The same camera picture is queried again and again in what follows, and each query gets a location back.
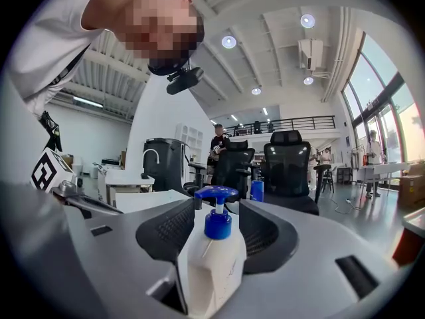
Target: balcony railing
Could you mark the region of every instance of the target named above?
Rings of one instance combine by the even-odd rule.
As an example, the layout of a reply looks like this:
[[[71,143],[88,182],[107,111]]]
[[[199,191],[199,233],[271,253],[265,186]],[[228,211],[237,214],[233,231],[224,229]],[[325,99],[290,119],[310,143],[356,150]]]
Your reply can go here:
[[[230,136],[245,136],[266,134],[275,131],[318,129],[335,129],[334,116],[289,118],[285,120],[244,124],[243,127],[230,126],[226,127],[226,133]]]

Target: blue cup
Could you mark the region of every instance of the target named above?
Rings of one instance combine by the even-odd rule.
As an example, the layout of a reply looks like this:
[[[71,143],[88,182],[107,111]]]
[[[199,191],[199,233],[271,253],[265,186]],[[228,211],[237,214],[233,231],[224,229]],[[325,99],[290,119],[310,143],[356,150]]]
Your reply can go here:
[[[264,201],[264,182],[263,181],[252,181],[250,199],[253,201],[258,201],[258,202]]]

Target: white faucet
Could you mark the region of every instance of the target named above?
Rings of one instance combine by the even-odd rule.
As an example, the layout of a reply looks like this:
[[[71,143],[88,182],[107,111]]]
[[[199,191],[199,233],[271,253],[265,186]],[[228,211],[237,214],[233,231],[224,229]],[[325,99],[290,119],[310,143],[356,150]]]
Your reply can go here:
[[[147,152],[150,152],[150,151],[153,151],[157,154],[157,164],[159,164],[159,154],[158,154],[158,152],[155,149],[147,149],[141,155],[141,173],[143,173],[145,171],[145,168],[143,168],[143,163],[145,161],[145,154]]]

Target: round ceiling light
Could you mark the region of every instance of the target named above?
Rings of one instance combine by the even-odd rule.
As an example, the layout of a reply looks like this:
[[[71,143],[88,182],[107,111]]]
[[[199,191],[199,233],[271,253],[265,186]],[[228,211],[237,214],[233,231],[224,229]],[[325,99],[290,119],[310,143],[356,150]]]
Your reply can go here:
[[[314,79],[312,77],[307,77],[306,79],[304,79],[304,84],[305,85],[310,85],[313,84]]]
[[[231,35],[227,35],[221,40],[221,45],[226,47],[226,49],[233,49],[236,46],[236,39]]]
[[[251,90],[251,93],[252,93],[252,94],[260,94],[260,93],[261,93],[261,88],[253,88],[253,89]]]
[[[306,29],[310,29],[314,26],[314,17],[311,14],[305,14],[301,17],[301,25]]]

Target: blue pump cap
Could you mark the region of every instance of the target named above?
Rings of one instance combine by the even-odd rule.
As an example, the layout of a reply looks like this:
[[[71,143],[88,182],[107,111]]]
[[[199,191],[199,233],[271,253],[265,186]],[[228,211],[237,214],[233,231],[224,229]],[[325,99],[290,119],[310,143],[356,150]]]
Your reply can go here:
[[[238,195],[238,191],[223,187],[221,185],[209,185],[195,192],[197,199],[204,197],[215,197],[217,205],[223,205],[224,200],[229,196]],[[221,214],[213,209],[205,217],[205,230],[204,233],[207,237],[213,240],[223,240],[230,236],[232,232],[232,217],[228,214],[226,209],[223,209]]]

